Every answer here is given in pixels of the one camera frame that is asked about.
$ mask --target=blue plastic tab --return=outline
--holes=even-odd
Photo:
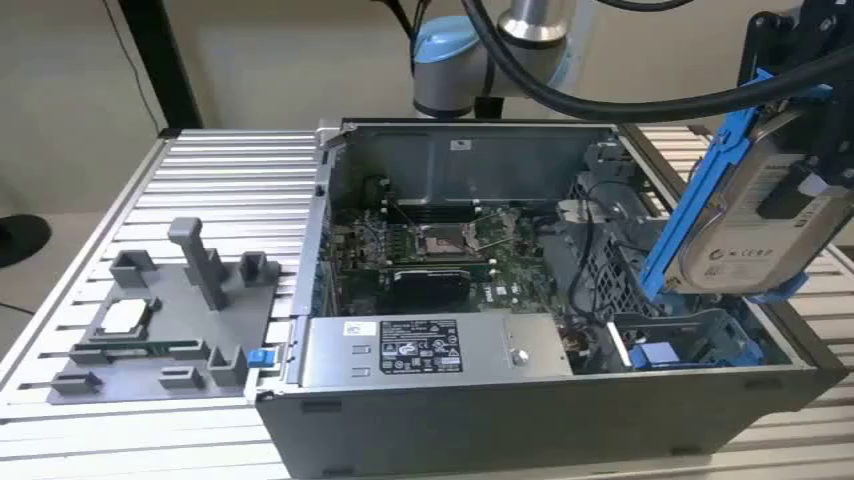
[[[767,78],[771,78],[771,75],[759,70],[757,78],[749,83],[759,82]],[[664,285],[664,272],[706,207],[721,177],[731,165],[741,163],[750,149],[751,142],[747,134],[758,111],[758,108],[753,107],[729,113],[718,130],[711,147],[682,195],[682,200],[664,226],[662,236],[646,258],[640,272],[640,286],[650,300],[655,298]]]
[[[753,340],[747,341],[738,357],[733,358],[727,363],[734,367],[755,367],[762,365],[762,349]]]
[[[631,362],[631,366],[636,369],[642,369],[650,366],[650,361],[643,354],[640,345],[635,345],[632,349],[628,350],[628,361]]]
[[[256,348],[250,351],[247,358],[250,368],[270,368],[276,364],[276,352]]]

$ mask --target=sticker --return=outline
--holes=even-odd
[[[757,213],[759,204],[789,174],[789,166],[802,157],[779,154],[766,160],[737,204],[710,229],[703,250],[687,267],[687,276],[699,281],[699,288],[749,287],[769,279],[803,230],[821,217],[831,200],[826,196],[813,199],[793,219],[767,220]]]
[[[386,375],[463,371],[456,320],[383,321],[379,329],[379,367]]]
[[[451,140],[451,151],[471,150],[471,140]]]
[[[375,337],[376,322],[344,322],[346,337]]]

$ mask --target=open computer chassis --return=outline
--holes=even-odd
[[[845,369],[787,304],[638,287],[685,186],[634,126],[322,128],[256,407],[299,477],[714,452]]]

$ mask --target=power supply label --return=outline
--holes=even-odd
[[[379,369],[386,375],[463,371],[456,320],[384,321],[379,337]]]

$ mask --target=blue latch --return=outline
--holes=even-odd
[[[276,364],[276,352],[256,348],[250,351],[247,363],[250,368],[270,368]]]
[[[810,276],[806,273],[801,272],[789,280],[786,280],[777,288],[759,295],[747,297],[747,300],[750,300],[753,303],[785,302],[798,292],[809,278]]]

